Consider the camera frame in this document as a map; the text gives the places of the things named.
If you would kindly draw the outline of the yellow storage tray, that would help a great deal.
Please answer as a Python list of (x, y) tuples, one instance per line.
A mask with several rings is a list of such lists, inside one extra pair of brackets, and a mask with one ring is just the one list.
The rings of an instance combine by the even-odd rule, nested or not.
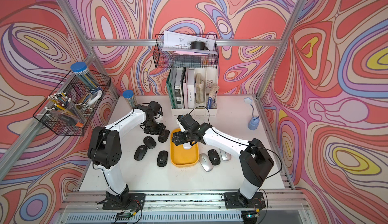
[(200, 157), (198, 145), (192, 146), (190, 149), (184, 149), (183, 145), (176, 146), (173, 143), (173, 133), (180, 132), (180, 129), (175, 129), (170, 135), (170, 161), (176, 167), (191, 167), (194, 166)]

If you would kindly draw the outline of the black mouse with flower sticker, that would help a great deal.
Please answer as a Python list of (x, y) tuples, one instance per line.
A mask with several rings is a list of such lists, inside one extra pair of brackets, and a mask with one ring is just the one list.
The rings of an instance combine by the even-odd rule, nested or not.
[(220, 156), (215, 149), (210, 149), (208, 151), (208, 157), (214, 166), (220, 165), (221, 163)]

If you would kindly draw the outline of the white mouse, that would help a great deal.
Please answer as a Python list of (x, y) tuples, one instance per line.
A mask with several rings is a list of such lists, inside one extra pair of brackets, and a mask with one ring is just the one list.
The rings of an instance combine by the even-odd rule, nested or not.
[(183, 144), (183, 148), (184, 148), (185, 150), (189, 150), (189, 149), (192, 148), (192, 146), (191, 146), (190, 143), (185, 143), (185, 144)]

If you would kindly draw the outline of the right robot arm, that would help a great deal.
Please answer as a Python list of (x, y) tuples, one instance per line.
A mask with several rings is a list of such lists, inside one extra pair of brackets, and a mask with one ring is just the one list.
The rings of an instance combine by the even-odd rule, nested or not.
[(274, 167), (274, 160), (260, 140), (254, 138), (248, 141), (229, 136), (209, 123), (199, 124), (190, 114), (179, 115), (177, 124), (180, 131), (173, 134), (176, 146), (186, 143), (194, 146), (202, 143), (238, 158), (244, 176), (237, 192), (239, 201), (247, 203), (253, 199)]

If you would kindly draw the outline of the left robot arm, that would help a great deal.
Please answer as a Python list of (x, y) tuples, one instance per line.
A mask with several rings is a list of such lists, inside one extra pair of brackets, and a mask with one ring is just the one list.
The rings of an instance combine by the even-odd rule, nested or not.
[(160, 122), (162, 106), (151, 101), (135, 105), (121, 119), (105, 127), (95, 127), (88, 149), (88, 158), (94, 169), (101, 170), (107, 183), (107, 197), (123, 198), (128, 196), (128, 185), (123, 179), (119, 161), (122, 155), (121, 139), (135, 127), (140, 126), (147, 135), (157, 135), (158, 141), (167, 141), (170, 131)]

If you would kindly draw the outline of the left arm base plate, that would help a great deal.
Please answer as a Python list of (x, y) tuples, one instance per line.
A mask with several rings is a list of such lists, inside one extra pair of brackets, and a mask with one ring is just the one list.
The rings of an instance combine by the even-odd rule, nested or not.
[(143, 193), (123, 193), (118, 196), (107, 192), (102, 202), (103, 210), (139, 210), (144, 206), (145, 197)]

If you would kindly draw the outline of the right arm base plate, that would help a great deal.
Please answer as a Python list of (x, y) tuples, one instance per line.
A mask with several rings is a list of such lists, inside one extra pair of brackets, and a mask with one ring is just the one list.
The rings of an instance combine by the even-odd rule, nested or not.
[(256, 192), (252, 199), (247, 199), (239, 192), (226, 192), (221, 199), (227, 209), (247, 209), (253, 208), (262, 210), (266, 208), (266, 198), (262, 192)]

